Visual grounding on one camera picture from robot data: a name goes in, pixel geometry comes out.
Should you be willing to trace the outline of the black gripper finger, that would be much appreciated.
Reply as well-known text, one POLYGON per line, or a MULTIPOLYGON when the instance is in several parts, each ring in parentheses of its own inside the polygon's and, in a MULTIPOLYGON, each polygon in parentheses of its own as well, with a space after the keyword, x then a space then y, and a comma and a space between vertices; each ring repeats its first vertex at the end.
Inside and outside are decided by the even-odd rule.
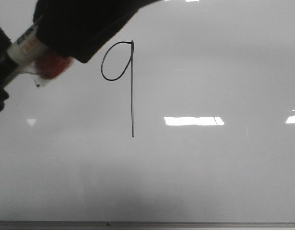
POLYGON ((0 112, 5 107, 5 101, 9 98, 9 94, 5 91, 5 81, 18 67, 7 54, 7 49, 11 46, 10 38, 0 27, 0 112))
POLYGON ((64 57, 87 63, 152 0, 39 0, 37 39, 64 57))

